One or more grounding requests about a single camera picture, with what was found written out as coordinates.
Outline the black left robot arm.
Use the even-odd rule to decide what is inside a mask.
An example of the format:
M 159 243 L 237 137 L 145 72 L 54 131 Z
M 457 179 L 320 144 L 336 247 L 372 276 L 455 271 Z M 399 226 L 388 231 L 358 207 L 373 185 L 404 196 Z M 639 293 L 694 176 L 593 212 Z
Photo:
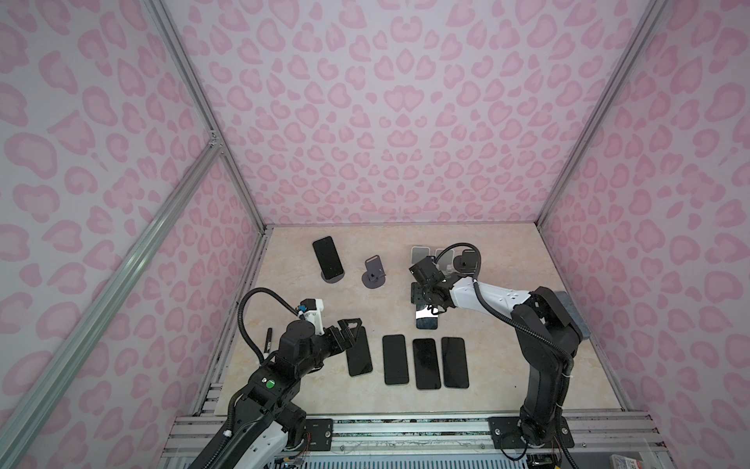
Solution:
M 360 319 L 340 320 L 317 334 L 306 320 L 291 322 L 277 351 L 232 395 L 225 423 L 191 467 L 264 468 L 284 449 L 302 449 L 307 413 L 292 402 L 302 379 L 351 349 L 362 325 Z

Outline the black stand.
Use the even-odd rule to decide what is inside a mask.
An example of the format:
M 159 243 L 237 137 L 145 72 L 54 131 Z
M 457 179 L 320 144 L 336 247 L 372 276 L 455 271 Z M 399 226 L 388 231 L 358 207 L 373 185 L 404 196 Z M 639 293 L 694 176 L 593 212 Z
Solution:
M 472 276 L 480 269 L 480 254 L 474 249 L 466 248 L 453 258 L 455 272 Z

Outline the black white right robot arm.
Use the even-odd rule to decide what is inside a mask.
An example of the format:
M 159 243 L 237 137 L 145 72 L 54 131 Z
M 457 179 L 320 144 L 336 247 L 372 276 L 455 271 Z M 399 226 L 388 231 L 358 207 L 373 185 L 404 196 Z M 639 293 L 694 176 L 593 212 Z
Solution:
M 527 396 L 517 424 L 520 438 L 540 448 L 562 432 L 574 358 L 583 333 L 557 293 L 547 287 L 531 291 L 507 289 L 478 280 L 475 271 L 447 275 L 428 256 L 409 268 L 416 291 L 431 314 L 450 309 L 493 316 L 517 334 L 529 364 Z

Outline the silver folding phone stand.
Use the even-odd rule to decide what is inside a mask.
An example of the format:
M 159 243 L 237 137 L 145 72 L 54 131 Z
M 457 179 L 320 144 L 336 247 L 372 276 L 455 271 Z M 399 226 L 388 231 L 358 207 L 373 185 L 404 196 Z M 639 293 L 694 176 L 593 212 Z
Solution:
M 435 261 L 437 268 L 444 274 L 448 275 L 454 272 L 453 260 L 453 249 L 438 249 L 436 251 Z

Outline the purple edged black phone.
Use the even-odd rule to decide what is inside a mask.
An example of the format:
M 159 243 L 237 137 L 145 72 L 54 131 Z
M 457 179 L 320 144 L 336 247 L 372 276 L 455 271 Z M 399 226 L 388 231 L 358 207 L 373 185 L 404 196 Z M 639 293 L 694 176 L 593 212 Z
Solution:
M 447 388 L 468 389 L 470 378 L 464 339 L 441 338 L 441 359 L 443 360 L 443 384 Z

